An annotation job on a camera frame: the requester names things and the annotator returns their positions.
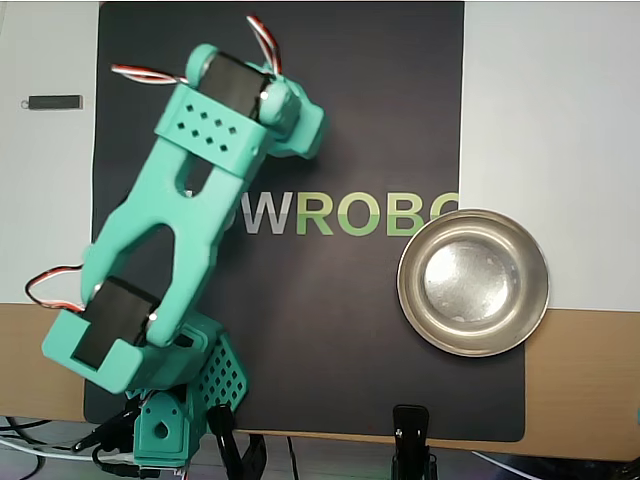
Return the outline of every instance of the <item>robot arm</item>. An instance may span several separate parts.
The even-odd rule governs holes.
[[[188,463],[206,412],[232,409],[247,389],[223,328],[193,308],[215,267],[227,220],[267,155],[313,157],[326,118],[300,85],[200,45],[155,129],[157,140],[127,200],[85,254],[83,312],[62,311],[48,358],[112,393],[140,395],[134,454],[142,466]],[[189,154],[213,165],[198,195],[185,189]],[[162,299],[118,277],[158,226],[175,234]]]

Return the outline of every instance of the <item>wooden surface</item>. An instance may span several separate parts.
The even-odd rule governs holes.
[[[0,305],[0,382],[5,385],[0,414],[84,420],[82,379],[40,351],[54,317],[55,312],[33,305]],[[432,440],[430,444],[625,461],[640,455],[640,313],[552,310],[527,342],[526,368],[523,440]],[[294,435],[393,441],[360,435]]]

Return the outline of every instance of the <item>white cable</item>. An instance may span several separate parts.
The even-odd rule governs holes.
[[[487,457],[486,455],[483,455],[480,452],[471,452],[471,453],[473,453],[476,457],[480,457],[481,459],[486,460],[489,463],[493,463],[494,465],[505,469],[508,472],[515,473],[516,475],[519,475],[522,478],[527,478],[529,480],[542,480],[539,477],[534,477],[533,475],[529,475],[528,473],[524,473],[524,472],[518,470],[517,468],[510,467],[509,465],[505,465],[504,463],[499,462],[499,461],[497,461],[497,460],[495,460],[495,459],[493,459],[491,457]]]
[[[271,65],[273,72],[276,75],[280,74],[280,59],[278,58],[277,48],[271,36],[254,17],[248,16],[247,22],[249,22],[253,33],[256,35],[258,43],[260,44],[265,57],[267,57],[267,61]],[[267,52],[265,44],[269,47],[270,52]]]
[[[82,455],[66,455],[64,453],[42,452],[40,450],[34,450],[32,448],[23,447],[22,445],[17,445],[13,442],[9,442],[2,438],[0,438],[0,445],[13,448],[14,450],[18,450],[19,452],[29,453],[31,455],[37,455],[38,457],[57,458],[59,460],[75,460],[79,462],[93,462],[93,458],[91,457],[85,457]],[[114,460],[119,462],[133,463],[133,457],[130,453],[106,455],[104,457],[101,457],[100,460]]]
[[[120,73],[124,78],[128,80],[133,80],[134,82],[144,83],[146,85],[172,85],[174,83],[178,83],[178,81],[174,78],[144,78],[139,75],[130,75],[128,73]]]

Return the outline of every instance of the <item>stainless steel bowl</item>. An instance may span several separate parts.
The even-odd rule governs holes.
[[[540,248],[513,220],[458,210],[428,223],[398,267],[400,304],[413,328],[444,351],[486,357],[523,342],[549,300]]]

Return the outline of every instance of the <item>mouse pad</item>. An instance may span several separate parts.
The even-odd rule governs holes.
[[[429,436],[516,441],[524,433],[524,349],[481,359],[444,353],[400,309],[399,258],[432,215],[457,207],[462,3],[106,3],[100,11],[93,235],[125,198],[172,93],[109,71],[177,74],[212,43],[262,63],[257,14],[284,75],[327,112],[318,157],[267,158],[219,250],[199,310],[221,322],[248,373],[238,427],[392,434],[392,408],[431,413]],[[206,179],[206,165],[190,178]],[[122,276],[161,296],[165,228]],[[88,385],[102,422],[121,397]]]

